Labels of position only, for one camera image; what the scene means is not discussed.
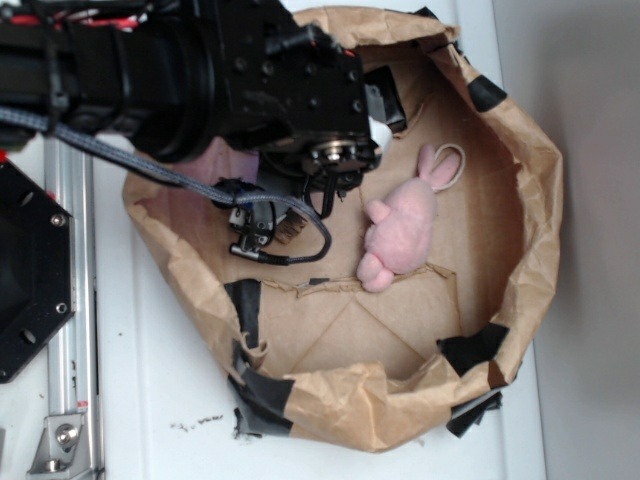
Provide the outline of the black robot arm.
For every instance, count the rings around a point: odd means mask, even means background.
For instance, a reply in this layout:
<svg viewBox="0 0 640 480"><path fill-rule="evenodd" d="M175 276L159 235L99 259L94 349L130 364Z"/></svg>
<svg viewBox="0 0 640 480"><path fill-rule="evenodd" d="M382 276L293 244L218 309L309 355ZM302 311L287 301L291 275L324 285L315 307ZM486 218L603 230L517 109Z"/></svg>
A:
<svg viewBox="0 0 640 480"><path fill-rule="evenodd" d="M1 7L1 146L36 133L239 215L234 255L295 210L316 226L375 169L359 57L277 1Z"/></svg>

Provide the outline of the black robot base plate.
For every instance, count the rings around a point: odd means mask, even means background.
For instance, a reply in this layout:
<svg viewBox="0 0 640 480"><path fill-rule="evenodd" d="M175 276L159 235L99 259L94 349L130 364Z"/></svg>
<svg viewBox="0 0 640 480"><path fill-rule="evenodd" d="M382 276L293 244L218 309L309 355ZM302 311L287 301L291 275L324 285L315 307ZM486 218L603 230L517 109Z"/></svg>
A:
<svg viewBox="0 0 640 480"><path fill-rule="evenodd" d="M13 381L73 314L71 216L1 161L1 382Z"/></svg>

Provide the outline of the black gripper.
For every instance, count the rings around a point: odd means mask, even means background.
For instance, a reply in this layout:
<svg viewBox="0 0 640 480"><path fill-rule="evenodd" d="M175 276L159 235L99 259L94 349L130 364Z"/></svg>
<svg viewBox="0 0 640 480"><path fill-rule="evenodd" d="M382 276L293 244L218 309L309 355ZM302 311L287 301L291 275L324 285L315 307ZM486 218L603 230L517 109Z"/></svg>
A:
<svg viewBox="0 0 640 480"><path fill-rule="evenodd" d="M220 1L216 93L219 136L262 153L269 166L310 190L347 192L377 168L364 72L357 54L315 23L300 25L278 1ZM229 251L276 260L274 202L235 206Z"/></svg>

